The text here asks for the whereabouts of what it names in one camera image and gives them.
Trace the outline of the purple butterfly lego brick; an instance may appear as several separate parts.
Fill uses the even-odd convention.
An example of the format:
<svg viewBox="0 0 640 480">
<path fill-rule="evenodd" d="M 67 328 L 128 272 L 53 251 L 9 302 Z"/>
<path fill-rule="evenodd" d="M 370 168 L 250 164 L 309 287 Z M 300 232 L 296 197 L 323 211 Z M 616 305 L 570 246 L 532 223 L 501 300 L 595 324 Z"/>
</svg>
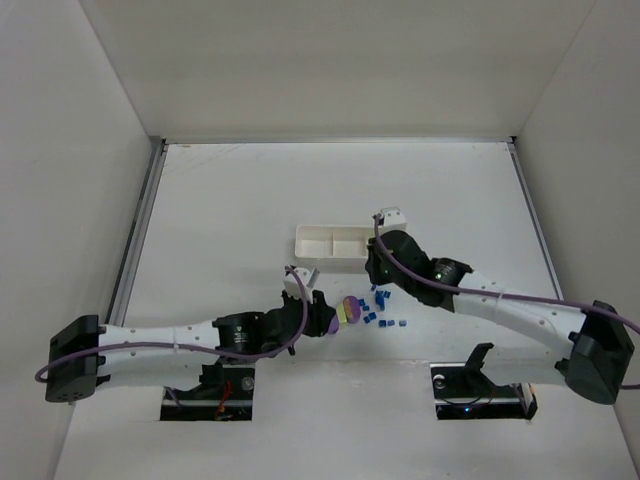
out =
<svg viewBox="0 0 640 480">
<path fill-rule="evenodd" d="M 355 296 L 347 296 L 343 300 L 343 308 L 345 312 L 346 322 L 348 324 L 356 324 L 362 316 L 362 307 L 360 300 Z"/>
</svg>

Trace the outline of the purple rounded lego brick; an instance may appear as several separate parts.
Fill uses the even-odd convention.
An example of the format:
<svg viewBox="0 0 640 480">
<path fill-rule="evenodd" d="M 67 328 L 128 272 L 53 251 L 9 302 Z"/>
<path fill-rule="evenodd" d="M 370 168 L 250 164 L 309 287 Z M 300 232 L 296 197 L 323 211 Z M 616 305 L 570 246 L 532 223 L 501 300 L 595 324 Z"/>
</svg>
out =
<svg viewBox="0 0 640 480">
<path fill-rule="evenodd" d="M 339 328 L 340 328 L 339 319 L 337 317 L 333 317 L 329 323 L 327 333 L 329 335 L 334 335 L 339 331 Z"/>
</svg>

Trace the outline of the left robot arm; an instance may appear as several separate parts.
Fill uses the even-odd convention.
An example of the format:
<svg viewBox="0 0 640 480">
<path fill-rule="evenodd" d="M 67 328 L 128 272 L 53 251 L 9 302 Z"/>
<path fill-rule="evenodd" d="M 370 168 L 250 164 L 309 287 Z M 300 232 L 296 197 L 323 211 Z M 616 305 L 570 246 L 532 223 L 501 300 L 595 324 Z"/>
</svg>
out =
<svg viewBox="0 0 640 480">
<path fill-rule="evenodd" d="M 301 337 L 337 332 L 337 312 L 322 292 L 307 300 L 283 294 L 282 300 L 267 312 L 170 327 L 125 328 L 84 315 L 50 339 L 48 362 L 35 380 L 45 385 L 49 403 L 83 400 L 116 386 L 190 390 L 208 384 L 219 361 L 254 364 L 283 352 L 293 355 Z"/>
</svg>

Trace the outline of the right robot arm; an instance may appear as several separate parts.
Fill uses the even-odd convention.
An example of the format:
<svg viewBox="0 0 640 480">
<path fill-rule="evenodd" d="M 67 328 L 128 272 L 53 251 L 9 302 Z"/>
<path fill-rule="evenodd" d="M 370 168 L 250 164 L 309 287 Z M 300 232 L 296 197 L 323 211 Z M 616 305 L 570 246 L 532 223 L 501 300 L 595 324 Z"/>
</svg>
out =
<svg viewBox="0 0 640 480">
<path fill-rule="evenodd" d="M 537 342 L 533 349 L 478 344 L 464 372 L 496 386 L 564 385 L 591 402 L 612 405 L 625 389 L 638 325 L 609 304 L 581 304 L 511 291 L 471 266 L 431 258 L 406 232 L 375 233 L 365 270 L 372 283 L 393 284 L 419 303 L 490 321 Z"/>
</svg>

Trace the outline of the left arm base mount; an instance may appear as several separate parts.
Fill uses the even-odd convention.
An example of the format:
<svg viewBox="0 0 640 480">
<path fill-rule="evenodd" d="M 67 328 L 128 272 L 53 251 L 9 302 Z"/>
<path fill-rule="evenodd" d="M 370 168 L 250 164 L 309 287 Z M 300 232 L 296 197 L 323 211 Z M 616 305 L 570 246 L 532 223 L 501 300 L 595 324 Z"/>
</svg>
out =
<svg viewBox="0 0 640 480">
<path fill-rule="evenodd" d="M 190 390 L 164 391 L 159 420 L 248 422 L 253 417 L 255 365 L 218 361 L 204 365 Z"/>
</svg>

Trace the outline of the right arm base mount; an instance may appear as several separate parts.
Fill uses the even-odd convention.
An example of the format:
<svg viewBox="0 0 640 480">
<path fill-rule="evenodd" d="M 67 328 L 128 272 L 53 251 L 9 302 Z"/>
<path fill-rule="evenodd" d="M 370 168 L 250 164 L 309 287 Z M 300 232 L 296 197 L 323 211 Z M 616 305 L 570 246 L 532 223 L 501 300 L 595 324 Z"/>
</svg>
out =
<svg viewBox="0 0 640 480">
<path fill-rule="evenodd" d="M 478 344 L 465 362 L 430 364 L 436 418 L 440 421 L 530 421 L 538 403 L 530 384 L 494 384 L 483 372 L 492 343 Z"/>
</svg>

